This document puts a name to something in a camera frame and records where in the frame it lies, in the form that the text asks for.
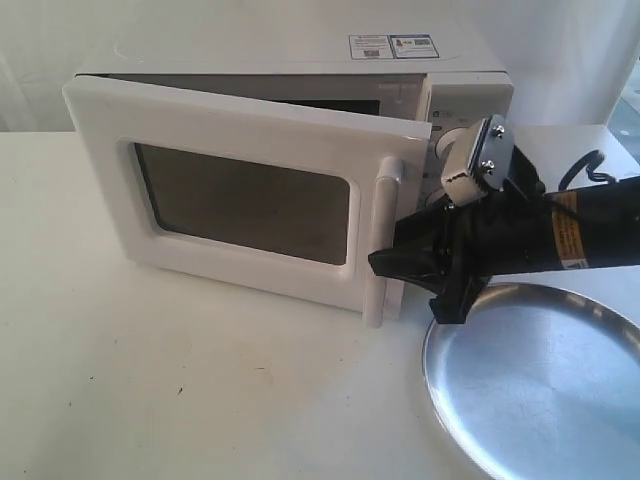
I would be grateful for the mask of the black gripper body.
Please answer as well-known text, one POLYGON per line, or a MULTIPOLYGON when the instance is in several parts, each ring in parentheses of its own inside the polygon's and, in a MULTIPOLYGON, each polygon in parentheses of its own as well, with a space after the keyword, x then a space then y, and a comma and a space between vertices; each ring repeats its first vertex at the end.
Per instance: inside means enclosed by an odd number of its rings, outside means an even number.
POLYGON ((542 216, 544 193, 536 168, 515 147, 502 187, 454 209, 448 271, 430 301, 437 323, 463 324, 493 276, 525 265, 525 241, 542 216))

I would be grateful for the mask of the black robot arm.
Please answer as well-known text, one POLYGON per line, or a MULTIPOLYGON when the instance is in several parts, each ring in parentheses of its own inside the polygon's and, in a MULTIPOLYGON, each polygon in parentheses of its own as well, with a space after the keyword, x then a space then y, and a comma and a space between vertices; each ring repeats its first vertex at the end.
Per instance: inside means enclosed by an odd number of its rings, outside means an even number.
POLYGON ((440 324, 462 324, 492 277, 639 263, 639 179, 599 171, 599 150, 548 193, 514 150, 502 188, 466 206, 441 198, 397 222, 393 245, 369 255, 375 275, 434 293, 440 324))

